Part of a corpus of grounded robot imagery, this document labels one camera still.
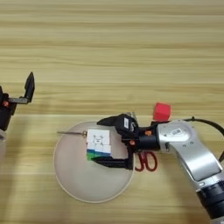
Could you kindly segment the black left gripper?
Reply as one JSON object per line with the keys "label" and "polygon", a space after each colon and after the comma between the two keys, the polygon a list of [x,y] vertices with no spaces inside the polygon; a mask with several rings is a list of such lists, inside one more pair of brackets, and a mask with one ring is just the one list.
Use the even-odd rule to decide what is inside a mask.
{"label": "black left gripper", "polygon": [[6,131],[11,117],[14,115],[18,104],[28,104],[32,101],[35,90],[34,74],[30,73],[24,85],[24,97],[10,98],[0,86],[0,130]]}

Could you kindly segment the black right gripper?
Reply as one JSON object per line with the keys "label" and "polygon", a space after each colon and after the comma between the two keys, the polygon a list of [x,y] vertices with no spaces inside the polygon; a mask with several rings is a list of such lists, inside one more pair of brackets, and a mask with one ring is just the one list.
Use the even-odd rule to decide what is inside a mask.
{"label": "black right gripper", "polygon": [[[106,117],[97,122],[102,126],[118,126],[122,123],[123,114]],[[159,151],[157,129],[154,126],[139,128],[135,135],[123,136],[122,142],[126,145],[128,157],[126,159],[112,157],[95,157],[93,161],[108,168],[124,168],[128,170],[156,170],[158,160],[153,151]],[[134,166],[134,155],[137,154],[140,167]]]}

